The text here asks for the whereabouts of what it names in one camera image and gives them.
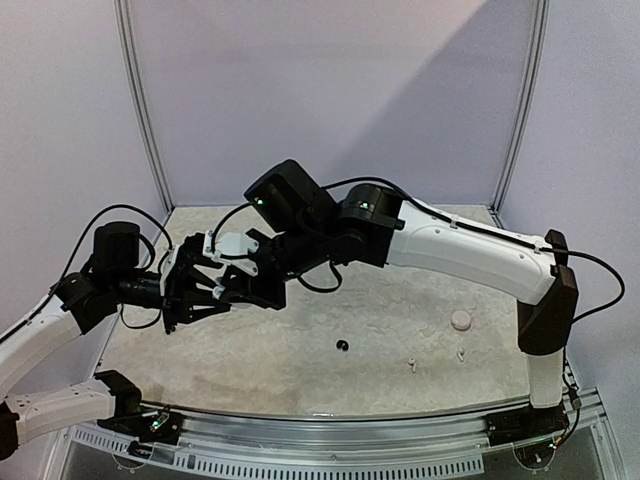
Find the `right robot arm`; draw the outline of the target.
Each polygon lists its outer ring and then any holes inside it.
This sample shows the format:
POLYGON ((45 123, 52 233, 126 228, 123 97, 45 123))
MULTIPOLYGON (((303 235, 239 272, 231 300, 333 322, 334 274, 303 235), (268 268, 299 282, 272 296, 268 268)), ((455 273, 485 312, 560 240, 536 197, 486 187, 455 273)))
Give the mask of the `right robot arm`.
POLYGON ((377 177, 344 181, 336 200, 302 166, 285 160, 244 194, 271 227, 207 236, 205 252, 225 265, 221 300, 263 308, 285 306, 285 285, 321 264, 352 262, 419 268, 474 282, 512 296, 518 346, 527 362, 529 400, 485 418, 493 445, 567 429, 562 403, 564 350, 578 301, 564 235, 527 236, 454 217, 377 177))

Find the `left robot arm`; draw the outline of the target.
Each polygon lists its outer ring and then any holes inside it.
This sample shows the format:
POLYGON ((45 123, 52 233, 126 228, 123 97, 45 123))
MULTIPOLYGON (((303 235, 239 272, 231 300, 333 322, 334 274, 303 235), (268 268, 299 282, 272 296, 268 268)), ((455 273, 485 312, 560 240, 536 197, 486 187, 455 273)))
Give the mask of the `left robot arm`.
POLYGON ((1 336, 1 457, 41 435, 87 421, 140 443, 175 444, 184 417, 170 408, 142 406, 142 394, 123 374, 106 370, 57 391, 15 395, 13 387, 56 350, 86 335, 124 305, 155 309, 166 332, 228 311, 216 284, 196 270, 214 267, 212 233, 172 247, 160 272, 141 266, 146 239, 138 225, 116 221, 94 232, 93 252, 66 274, 1 336))

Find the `white oval charging case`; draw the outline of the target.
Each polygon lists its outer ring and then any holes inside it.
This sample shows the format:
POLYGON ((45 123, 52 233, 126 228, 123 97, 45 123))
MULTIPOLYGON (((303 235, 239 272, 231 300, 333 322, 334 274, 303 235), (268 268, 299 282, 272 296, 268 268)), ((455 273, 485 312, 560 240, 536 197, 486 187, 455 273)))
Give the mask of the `white oval charging case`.
POLYGON ((222 286, 216 286, 213 288, 212 290, 212 296, 217 299, 220 300, 224 294, 224 290, 225 288, 222 286))

